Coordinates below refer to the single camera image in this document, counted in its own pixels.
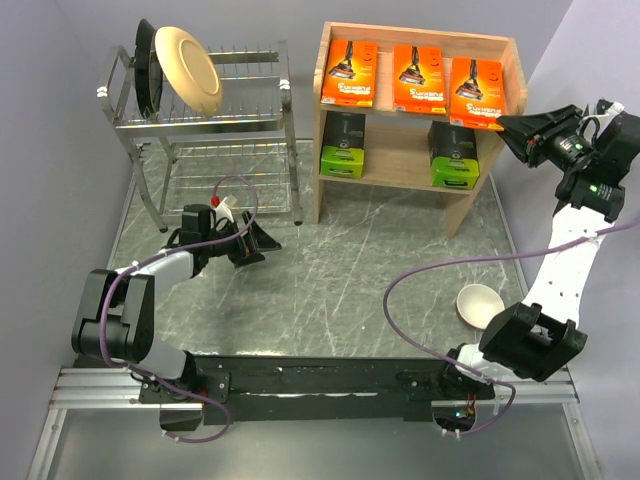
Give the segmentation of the beige wooden plate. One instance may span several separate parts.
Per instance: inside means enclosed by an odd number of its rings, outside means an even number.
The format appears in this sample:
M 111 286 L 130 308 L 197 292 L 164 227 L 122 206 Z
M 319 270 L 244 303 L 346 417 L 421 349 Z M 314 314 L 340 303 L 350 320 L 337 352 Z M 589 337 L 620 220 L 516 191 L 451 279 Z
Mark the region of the beige wooden plate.
M 169 84 L 183 102 L 204 117 L 223 102 L 223 87 L 208 52 L 187 31 L 163 26 L 154 38 L 156 55 Z

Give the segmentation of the black green razor box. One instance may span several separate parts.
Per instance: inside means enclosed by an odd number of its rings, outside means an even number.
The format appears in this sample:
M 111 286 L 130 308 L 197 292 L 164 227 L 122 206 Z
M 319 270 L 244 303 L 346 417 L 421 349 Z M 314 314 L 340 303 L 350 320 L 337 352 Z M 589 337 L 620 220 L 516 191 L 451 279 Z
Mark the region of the black green razor box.
M 480 175 L 476 135 L 470 128 L 433 122 L 428 133 L 432 185 L 472 190 Z
M 366 116 L 329 111 L 326 116 L 320 173 L 360 179 L 364 169 Z

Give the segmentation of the black plate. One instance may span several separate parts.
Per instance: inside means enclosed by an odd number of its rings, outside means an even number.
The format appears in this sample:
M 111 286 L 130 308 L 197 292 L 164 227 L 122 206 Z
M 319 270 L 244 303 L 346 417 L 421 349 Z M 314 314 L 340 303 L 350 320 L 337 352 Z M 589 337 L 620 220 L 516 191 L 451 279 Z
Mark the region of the black plate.
M 140 115 L 148 119 L 160 109 L 164 75 L 155 48 L 156 29 L 146 19 L 138 23 L 134 52 L 134 81 Z

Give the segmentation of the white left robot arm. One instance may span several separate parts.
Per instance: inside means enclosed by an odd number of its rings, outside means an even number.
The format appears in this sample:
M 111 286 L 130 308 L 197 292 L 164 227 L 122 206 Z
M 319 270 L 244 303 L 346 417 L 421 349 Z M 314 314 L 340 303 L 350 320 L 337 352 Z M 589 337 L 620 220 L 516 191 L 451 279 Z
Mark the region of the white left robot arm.
M 201 273 L 213 258 L 226 257 L 236 268 L 261 262 L 282 245 L 248 210 L 239 226 L 226 202 L 184 207 L 181 225 L 158 257 L 143 267 L 95 269 L 85 281 L 71 335 L 75 353 L 143 370 L 163 379 L 163 390 L 184 402 L 203 391 L 194 356 L 155 336 L 156 296 Z

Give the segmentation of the white small bowl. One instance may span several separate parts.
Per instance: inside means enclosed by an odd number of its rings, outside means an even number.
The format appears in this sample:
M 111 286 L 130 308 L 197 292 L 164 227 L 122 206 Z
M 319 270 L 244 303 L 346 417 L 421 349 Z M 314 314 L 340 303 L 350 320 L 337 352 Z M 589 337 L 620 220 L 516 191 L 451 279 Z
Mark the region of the white small bowl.
M 469 284 L 456 297 L 459 318 L 478 330 L 485 330 L 492 319 L 505 308 L 500 295 L 483 284 Z

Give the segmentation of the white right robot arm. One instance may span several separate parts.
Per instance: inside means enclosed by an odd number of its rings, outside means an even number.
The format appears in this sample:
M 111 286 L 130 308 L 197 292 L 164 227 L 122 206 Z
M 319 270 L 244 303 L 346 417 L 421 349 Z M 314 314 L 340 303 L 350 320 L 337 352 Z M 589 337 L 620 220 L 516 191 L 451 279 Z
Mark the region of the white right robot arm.
M 542 382 L 577 356 L 582 293 L 600 246 L 625 204 L 621 182 L 639 154 L 639 118 L 619 102 L 598 100 L 497 120 L 502 141 L 523 164 L 549 161 L 562 173 L 548 253 L 525 298 L 497 313 L 477 344 L 455 351 L 437 375 L 439 390 L 460 398 L 473 379 L 509 373 Z

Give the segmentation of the orange razor box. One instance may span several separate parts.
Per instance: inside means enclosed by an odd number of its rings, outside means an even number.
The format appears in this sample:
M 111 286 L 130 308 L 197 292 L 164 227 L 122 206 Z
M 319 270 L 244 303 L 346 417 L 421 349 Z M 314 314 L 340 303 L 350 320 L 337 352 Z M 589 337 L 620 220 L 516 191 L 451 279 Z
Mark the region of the orange razor box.
M 345 107 L 373 106 L 378 45 L 369 41 L 334 39 L 323 78 L 321 103 Z
M 393 109 L 445 115 L 446 84 L 442 52 L 430 46 L 399 44 L 393 50 Z
M 497 119 L 506 113 L 502 64 L 454 57 L 450 73 L 449 122 L 452 125 L 502 131 Z

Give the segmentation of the wooden two-tier shelf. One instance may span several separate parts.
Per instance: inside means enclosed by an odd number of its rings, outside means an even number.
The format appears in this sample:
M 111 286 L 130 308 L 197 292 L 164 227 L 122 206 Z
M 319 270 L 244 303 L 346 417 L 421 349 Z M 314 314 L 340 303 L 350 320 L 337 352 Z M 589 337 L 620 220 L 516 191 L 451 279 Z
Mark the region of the wooden two-tier shelf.
M 330 44 L 335 39 L 371 41 L 378 45 L 378 68 L 373 105 L 353 108 L 323 104 L 321 90 L 325 73 L 329 71 Z M 396 187 L 438 192 L 443 196 L 446 219 L 445 231 L 449 238 L 456 235 L 470 211 L 474 200 L 498 160 L 504 143 L 495 132 L 480 130 L 476 134 L 479 179 L 471 190 L 448 189 L 432 185 L 428 157 L 428 130 L 430 121 L 443 121 L 443 116 L 429 116 L 393 109 L 393 47 L 396 44 L 425 45 L 442 50 L 445 77 L 450 77 L 451 59 L 459 56 L 495 60 L 503 67 L 506 112 L 522 114 L 528 91 L 516 40 L 512 37 L 461 33 L 417 28 L 403 28 L 361 23 L 327 21 L 324 23 L 313 78 L 314 102 L 314 208 L 313 221 L 322 215 L 323 188 L 327 181 L 341 182 L 343 178 L 320 172 L 320 154 L 326 115 L 330 111 L 360 113 L 386 117 L 406 125 L 392 125 L 366 120 L 365 163 L 359 179 L 346 178 L 344 182 L 363 185 Z

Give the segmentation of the chrome dish rack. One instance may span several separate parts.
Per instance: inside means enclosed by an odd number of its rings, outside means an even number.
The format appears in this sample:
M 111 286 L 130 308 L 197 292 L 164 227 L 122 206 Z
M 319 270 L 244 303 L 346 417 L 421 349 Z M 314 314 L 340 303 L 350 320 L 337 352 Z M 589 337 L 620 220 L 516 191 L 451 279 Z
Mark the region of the chrome dish rack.
M 97 99 L 131 160 L 134 185 L 155 227 L 178 225 L 184 205 L 206 203 L 219 179 L 234 210 L 289 213 L 303 222 L 293 115 L 289 49 L 219 49 L 209 55 L 221 76 L 223 103 L 207 117 L 166 85 L 157 112 L 141 114 L 135 98 L 134 57 L 110 49 Z

